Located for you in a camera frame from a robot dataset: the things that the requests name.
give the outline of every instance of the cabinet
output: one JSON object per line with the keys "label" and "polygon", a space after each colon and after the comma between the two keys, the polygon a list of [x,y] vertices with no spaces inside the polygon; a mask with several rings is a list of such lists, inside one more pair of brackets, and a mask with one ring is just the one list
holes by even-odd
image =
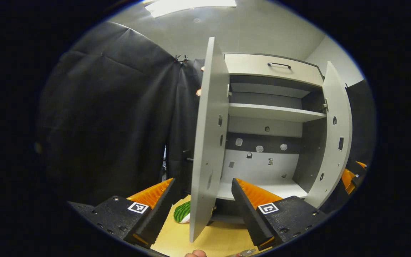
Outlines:
{"label": "cabinet", "polygon": [[234,177],[319,208],[341,178],[351,134],[345,84],[333,64],[323,81],[315,65],[223,54],[211,37],[194,146],[190,241],[217,200],[234,200]]}

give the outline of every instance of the black handle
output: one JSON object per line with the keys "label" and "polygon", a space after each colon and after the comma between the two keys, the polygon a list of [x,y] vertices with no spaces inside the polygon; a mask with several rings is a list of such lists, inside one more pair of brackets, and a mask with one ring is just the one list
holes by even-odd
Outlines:
{"label": "black handle", "polygon": [[273,64],[283,65],[283,66],[286,66],[286,67],[288,67],[289,69],[291,69],[291,66],[290,66],[290,65],[278,64],[278,63],[267,63],[268,66],[273,65]]}

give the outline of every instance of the green striped object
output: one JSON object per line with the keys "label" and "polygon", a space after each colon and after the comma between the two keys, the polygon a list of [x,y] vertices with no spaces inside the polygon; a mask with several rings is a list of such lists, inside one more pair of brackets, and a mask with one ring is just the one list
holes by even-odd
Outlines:
{"label": "green striped object", "polygon": [[174,210],[174,220],[178,223],[189,222],[189,208],[191,201],[188,201]]}

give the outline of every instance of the drawer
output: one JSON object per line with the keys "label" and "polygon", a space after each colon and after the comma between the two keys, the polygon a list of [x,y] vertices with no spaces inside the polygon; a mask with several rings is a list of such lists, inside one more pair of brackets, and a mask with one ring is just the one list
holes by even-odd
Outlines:
{"label": "drawer", "polygon": [[267,76],[323,86],[318,67],[296,60],[258,54],[225,54],[225,62],[230,75]]}

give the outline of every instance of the table surface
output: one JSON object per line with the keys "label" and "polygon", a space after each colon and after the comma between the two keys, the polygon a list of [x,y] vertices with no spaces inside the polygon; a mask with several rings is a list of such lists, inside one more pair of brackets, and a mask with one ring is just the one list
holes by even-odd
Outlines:
{"label": "table surface", "polygon": [[208,257],[225,257],[238,252],[257,249],[253,245],[245,225],[214,221],[206,226],[194,243],[189,242],[189,223],[180,224],[173,218],[177,206],[188,202],[191,196],[174,204],[168,218],[151,249],[171,257],[183,257],[193,250],[200,249]]}

